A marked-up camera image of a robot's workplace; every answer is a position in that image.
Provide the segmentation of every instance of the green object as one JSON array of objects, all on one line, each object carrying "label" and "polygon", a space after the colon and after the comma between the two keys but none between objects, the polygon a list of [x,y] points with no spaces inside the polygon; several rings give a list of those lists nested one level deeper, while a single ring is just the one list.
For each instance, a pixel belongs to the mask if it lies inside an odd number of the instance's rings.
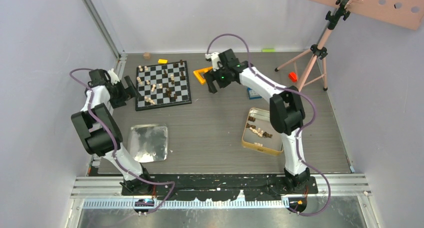
[{"label": "green object", "polygon": [[262,52],[276,52],[276,49],[262,49]]}]

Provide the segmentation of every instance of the white wall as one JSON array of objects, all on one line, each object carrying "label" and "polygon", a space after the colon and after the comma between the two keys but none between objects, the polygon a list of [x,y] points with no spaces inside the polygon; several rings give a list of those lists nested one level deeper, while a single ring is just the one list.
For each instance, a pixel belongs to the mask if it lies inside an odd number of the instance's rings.
[{"label": "white wall", "polygon": [[84,88],[68,73],[115,57],[81,0],[0,0],[0,41],[0,226],[58,228],[90,159],[71,123]]},{"label": "white wall", "polygon": [[[222,33],[251,50],[298,51],[316,43],[329,6],[308,0],[100,0],[127,53],[204,52]],[[236,38],[215,50],[245,51]]]},{"label": "white wall", "polygon": [[424,29],[352,14],[329,39],[328,92],[386,227],[423,227]]}]

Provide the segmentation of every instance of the pink panel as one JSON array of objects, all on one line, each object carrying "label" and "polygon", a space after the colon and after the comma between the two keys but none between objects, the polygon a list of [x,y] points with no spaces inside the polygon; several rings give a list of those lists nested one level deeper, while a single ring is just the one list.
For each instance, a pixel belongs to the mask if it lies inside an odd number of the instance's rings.
[{"label": "pink panel", "polygon": [[[310,0],[337,8],[336,0]],[[352,0],[349,11],[416,30],[424,16],[424,0]]]}]

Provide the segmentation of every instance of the tripod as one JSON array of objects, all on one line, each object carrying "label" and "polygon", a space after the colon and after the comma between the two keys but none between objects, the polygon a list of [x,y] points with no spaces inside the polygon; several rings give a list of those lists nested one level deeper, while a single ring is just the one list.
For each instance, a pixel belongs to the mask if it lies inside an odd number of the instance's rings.
[{"label": "tripod", "polygon": [[[350,11],[346,10],[348,3],[349,3],[349,0],[337,0],[335,2],[336,5],[339,5],[339,8],[335,11],[334,15],[331,15],[331,11],[329,11],[327,13],[327,15],[325,16],[325,19],[328,21],[328,25],[327,25],[327,27],[324,31],[324,34],[322,34],[321,39],[319,40],[318,44],[313,44],[310,47],[310,49],[305,50],[304,52],[302,52],[298,56],[294,57],[293,59],[291,59],[291,60],[287,61],[286,63],[280,65],[279,67],[275,68],[275,71],[278,72],[283,67],[285,67],[285,66],[287,66],[291,63],[294,63],[294,67],[295,67],[295,71],[296,71],[296,75],[297,75],[296,61],[298,59],[300,59],[301,57],[305,56],[306,54],[308,54],[309,52],[312,52],[313,55],[310,58],[309,63],[306,66],[306,69],[303,71],[302,76],[300,77],[300,79],[296,83],[296,87],[299,91],[301,91],[304,86],[307,86],[307,85],[311,84],[312,82],[315,82],[315,81],[317,81],[321,78],[323,78],[323,80],[324,80],[324,91],[328,90],[328,86],[327,86],[327,62],[326,62],[326,56],[328,55],[328,53],[327,53],[327,48],[325,48],[324,45],[327,42],[328,38],[330,37],[334,28],[336,28],[336,25],[339,22],[339,19],[341,17],[343,17],[343,20],[346,21],[346,19],[351,14]],[[305,83],[309,74],[311,73],[312,67],[314,66],[314,64],[315,64],[315,62],[317,61],[318,58],[320,60],[322,60],[323,74],[318,76],[317,78],[309,81],[308,83]]]}]

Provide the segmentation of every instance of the gray floor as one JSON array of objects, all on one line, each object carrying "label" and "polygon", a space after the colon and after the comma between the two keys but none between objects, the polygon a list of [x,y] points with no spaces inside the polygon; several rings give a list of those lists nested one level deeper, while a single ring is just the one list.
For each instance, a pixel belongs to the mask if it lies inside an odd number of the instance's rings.
[{"label": "gray floor", "polygon": [[[327,197],[307,200],[304,212],[312,213],[321,209]],[[147,216],[135,215],[130,209],[84,209],[78,227],[364,228],[367,225],[356,196],[334,196],[328,208],[313,217],[297,216],[280,208],[158,210]]]},{"label": "gray floor", "polygon": [[[291,86],[290,65],[275,72],[275,67],[296,56],[297,52],[252,53],[251,62],[264,75],[277,83]],[[244,61],[245,53],[237,53]],[[300,71],[307,65],[310,56],[297,62]],[[164,123],[168,126],[168,158],[165,161],[145,163],[151,174],[158,173],[281,173],[284,169],[284,154],[271,156],[243,148],[241,137],[250,108],[269,110],[263,99],[249,100],[246,88],[232,83],[217,93],[208,92],[192,71],[209,67],[202,53],[153,54],[144,60],[140,54],[130,54],[125,65],[124,76],[136,82],[138,65],[154,65],[158,59],[169,62],[187,60],[192,104],[179,105],[145,111],[135,111],[135,100],[127,106],[115,109],[113,117],[121,129],[123,144],[127,147],[130,128],[134,125]],[[310,79],[320,75],[314,67]],[[328,96],[323,91],[323,82],[317,81],[302,90],[315,103],[318,114],[315,123],[303,132],[305,159],[325,173],[349,173],[349,165],[340,132],[334,118]],[[312,108],[303,100],[306,121],[312,117]],[[102,160],[99,173],[118,173],[107,160]]]}]

